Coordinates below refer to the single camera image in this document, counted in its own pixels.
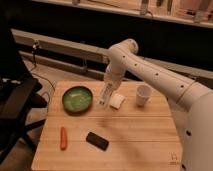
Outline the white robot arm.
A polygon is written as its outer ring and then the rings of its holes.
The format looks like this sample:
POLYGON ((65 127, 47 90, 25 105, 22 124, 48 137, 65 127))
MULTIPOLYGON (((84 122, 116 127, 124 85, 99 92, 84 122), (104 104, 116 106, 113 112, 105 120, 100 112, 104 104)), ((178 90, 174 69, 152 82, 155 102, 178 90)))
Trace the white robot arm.
POLYGON ((105 80, 117 89, 129 71, 188 111, 181 171, 213 171, 213 90, 137 56, 138 44, 126 39, 107 50, 105 80))

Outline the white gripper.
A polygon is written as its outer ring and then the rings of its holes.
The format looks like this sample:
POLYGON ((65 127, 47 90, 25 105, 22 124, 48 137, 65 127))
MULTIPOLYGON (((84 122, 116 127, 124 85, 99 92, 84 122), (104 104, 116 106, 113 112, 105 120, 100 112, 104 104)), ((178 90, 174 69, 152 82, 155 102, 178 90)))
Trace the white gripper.
POLYGON ((124 70, 118 66, 108 65, 104 74, 104 82, 112 85, 114 90, 118 89, 124 77, 124 70))

